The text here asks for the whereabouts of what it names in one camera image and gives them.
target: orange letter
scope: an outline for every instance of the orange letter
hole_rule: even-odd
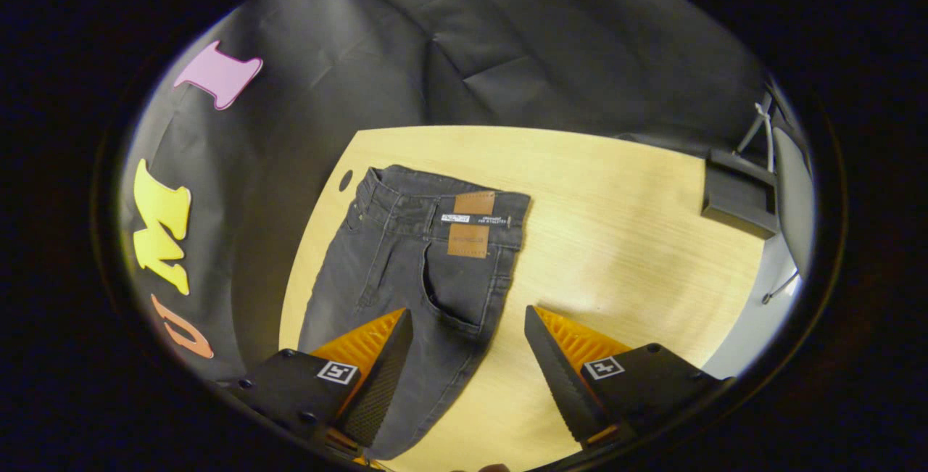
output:
[[[190,215],[190,190],[181,186],[176,190],[163,186],[149,174],[145,159],[138,162],[136,181],[133,184],[138,213],[145,226],[132,235],[136,260],[142,268],[150,268],[163,279],[173,283],[182,294],[190,294],[186,271],[180,264],[167,265],[163,260],[183,258],[183,250],[171,240],[165,224],[177,240],[186,236],[186,220]]]
[[[168,330],[168,333],[171,334],[171,339],[175,341],[176,344],[182,346],[184,349],[190,350],[194,354],[206,359],[211,359],[212,349],[210,343],[206,341],[206,336],[203,336],[196,327],[192,326],[189,321],[184,320],[182,317],[177,316],[175,313],[167,310],[165,306],[159,303],[158,298],[152,294],[152,303],[155,304],[155,310],[158,311],[158,315],[165,320],[171,320],[177,324],[177,326],[182,327],[183,330],[188,332],[190,336],[193,337],[193,341],[190,341],[185,336],[181,336],[177,331],[173,330],[171,326],[165,321],[165,329]]]

